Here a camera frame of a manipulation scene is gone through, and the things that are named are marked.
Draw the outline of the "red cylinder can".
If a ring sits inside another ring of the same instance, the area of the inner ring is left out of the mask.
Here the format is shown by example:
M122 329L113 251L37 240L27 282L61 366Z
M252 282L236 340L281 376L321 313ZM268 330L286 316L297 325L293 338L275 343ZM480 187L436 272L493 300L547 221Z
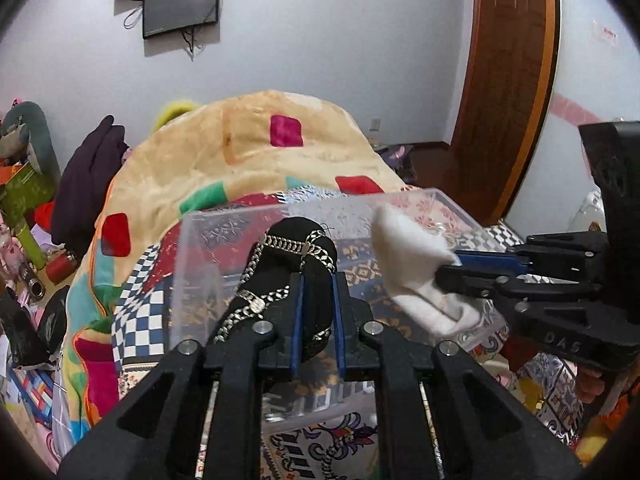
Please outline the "red cylinder can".
M77 268L77 259L72 252L61 252L46 265L46 274L52 284L60 284Z

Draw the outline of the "dark purple garment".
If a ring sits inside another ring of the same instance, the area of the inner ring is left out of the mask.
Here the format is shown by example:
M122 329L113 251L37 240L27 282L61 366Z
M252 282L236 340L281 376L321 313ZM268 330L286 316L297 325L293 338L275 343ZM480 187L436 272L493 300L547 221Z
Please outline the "dark purple garment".
M86 136L68 161L56 193L51 217L51 238L81 259L96 232L111 180L122 168L129 146L125 127L105 116Z

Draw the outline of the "beige fleece blanket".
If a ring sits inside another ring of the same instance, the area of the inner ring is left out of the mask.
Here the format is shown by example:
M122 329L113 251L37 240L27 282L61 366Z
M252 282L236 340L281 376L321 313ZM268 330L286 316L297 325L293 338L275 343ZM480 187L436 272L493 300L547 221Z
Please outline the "beige fleece blanket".
M122 283L187 212L304 184L347 194L408 190L349 112L314 96L268 90L195 107L132 150L96 224L124 214L130 251L104 255L96 235L66 298L61 378L78 442L118 400L105 331Z

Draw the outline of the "white wardrobe sliding door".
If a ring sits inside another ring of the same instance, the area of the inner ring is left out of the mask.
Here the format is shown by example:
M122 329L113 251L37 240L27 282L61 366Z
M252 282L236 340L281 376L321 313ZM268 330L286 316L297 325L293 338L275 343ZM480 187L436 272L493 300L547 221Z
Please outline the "white wardrobe sliding door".
M506 224L526 237L564 232L596 189L578 127L639 118L639 47L612 0L560 0L553 91Z

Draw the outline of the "brown wooden door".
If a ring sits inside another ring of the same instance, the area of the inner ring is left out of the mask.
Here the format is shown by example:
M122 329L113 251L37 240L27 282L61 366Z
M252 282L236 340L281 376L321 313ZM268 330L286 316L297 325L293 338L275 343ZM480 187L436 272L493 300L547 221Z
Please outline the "brown wooden door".
M559 0L473 0L468 65L451 141L452 197L491 224L513 202L550 99Z

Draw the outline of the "yellow fuzzy item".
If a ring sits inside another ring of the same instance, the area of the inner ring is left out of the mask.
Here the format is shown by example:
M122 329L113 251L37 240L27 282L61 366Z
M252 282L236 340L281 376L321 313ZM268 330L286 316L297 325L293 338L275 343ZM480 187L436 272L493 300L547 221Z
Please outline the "yellow fuzzy item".
M152 131L160 130L168 122L172 122L174 119L192 112L192 110L197 110L199 107L200 104L191 100L175 100L167 103L155 118Z

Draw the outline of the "green bottle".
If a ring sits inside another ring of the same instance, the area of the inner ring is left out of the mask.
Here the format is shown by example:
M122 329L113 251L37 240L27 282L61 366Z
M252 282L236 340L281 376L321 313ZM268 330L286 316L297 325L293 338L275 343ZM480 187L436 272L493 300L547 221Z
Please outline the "green bottle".
M43 269L47 265L47 258L35 237L30 232L28 224L25 220L21 220L14 228L15 237L22 245L26 258L34 265L37 270Z

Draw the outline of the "patterned tile bedsheet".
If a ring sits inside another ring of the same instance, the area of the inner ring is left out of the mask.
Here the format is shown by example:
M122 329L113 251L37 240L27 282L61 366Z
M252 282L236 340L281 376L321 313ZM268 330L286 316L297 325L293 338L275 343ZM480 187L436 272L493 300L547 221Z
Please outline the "patterned tile bedsheet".
M451 249L501 252L518 242L502 226L481 228L445 194L420 190L346 195L302 186L274 204L249 202L191 214L149 245L122 285L112 325L118 388L127 393L181 339L206 341L239 285L248 253L273 223L305 217L334 241L338 268L352 296L374 317L420 344L440 341L388 296L370 240L375 211L401 210ZM503 317L486 300L477 321L452 333L540 422L566 444L578 437L584 409L575 394L576 368L538 354L516 365L501 350ZM262 475L267 479L373 479L378 474L374 385L344 382L332 348L304 363L289 384L262 401Z

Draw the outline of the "black gold-patterned soft item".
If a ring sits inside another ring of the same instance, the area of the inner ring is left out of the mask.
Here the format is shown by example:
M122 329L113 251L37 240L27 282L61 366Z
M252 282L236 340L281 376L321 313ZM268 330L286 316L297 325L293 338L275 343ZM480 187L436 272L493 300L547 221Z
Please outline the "black gold-patterned soft item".
M285 303L293 303L288 331L297 359L305 362L328 342L333 327L334 243L319 223L304 217L278 221L250 248L227 312L209 337L223 344L251 322L273 322Z

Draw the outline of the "bag on floor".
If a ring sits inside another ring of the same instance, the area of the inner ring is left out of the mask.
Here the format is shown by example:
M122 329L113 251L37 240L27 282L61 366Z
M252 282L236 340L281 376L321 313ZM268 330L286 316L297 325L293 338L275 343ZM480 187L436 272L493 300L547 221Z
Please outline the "bag on floor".
M411 144L379 145L374 151L405 183L416 182L416 172L411 161Z

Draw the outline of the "clear plastic storage box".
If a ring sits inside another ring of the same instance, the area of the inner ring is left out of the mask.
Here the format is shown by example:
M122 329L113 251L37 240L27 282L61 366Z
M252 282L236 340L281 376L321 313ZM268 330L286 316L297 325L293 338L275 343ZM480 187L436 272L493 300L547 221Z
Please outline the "clear plastic storage box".
M314 424L372 404L370 382L344 382L338 374L333 344L318 352L309 345L313 328L333 326L332 276L337 272L344 273L350 296L367 301L375 318L393 323L416 342L437 340L384 288L371 243L372 218L384 205L396 207L450 249L506 249L498 230L479 228L437 190L318 198L311 188L300 188L277 205L190 212L177 238L169 344L175 347L186 339L207 344L237 290L249 289L272 307L299 273L306 302L300 336L306 347L293 381L274 385L266 394L266 424Z

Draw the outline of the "white cloth pouch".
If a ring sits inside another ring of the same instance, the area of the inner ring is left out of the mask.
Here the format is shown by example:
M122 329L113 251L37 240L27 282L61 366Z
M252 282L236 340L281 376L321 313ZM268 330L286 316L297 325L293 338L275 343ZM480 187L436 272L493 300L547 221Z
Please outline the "white cloth pouch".
M445 237L384 204L373 215L371 242L388 296L427 333L450 337L480 324L478 301L443 292L435 283L440 268L459 263Z

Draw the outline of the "grey shark plush toy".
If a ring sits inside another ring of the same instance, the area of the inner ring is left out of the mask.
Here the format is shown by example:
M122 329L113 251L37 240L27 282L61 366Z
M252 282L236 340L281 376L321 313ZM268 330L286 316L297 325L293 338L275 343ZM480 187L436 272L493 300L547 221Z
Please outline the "grey shark plush toy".
M1 158L15 164L28 162L38 174L55 185L61 179L51 133L43 110L34 102L23 101L12 107L1 122Z

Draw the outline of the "pink rabbit figure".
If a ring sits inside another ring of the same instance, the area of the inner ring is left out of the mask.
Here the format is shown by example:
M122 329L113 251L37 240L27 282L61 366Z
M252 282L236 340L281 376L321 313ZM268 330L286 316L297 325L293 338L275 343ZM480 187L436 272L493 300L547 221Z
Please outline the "pink rabbit figure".
M24 261L24 255L5 224L1 225L0 254L2 278L7 285L15 287L20 279L20 265Z

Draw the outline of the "small black wall monitor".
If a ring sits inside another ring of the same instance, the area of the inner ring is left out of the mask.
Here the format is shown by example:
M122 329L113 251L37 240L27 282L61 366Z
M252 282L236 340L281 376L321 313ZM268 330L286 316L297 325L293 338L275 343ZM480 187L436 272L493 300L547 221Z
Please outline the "small black wall monitor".
M142 37L217 24L220 0L142 0Z

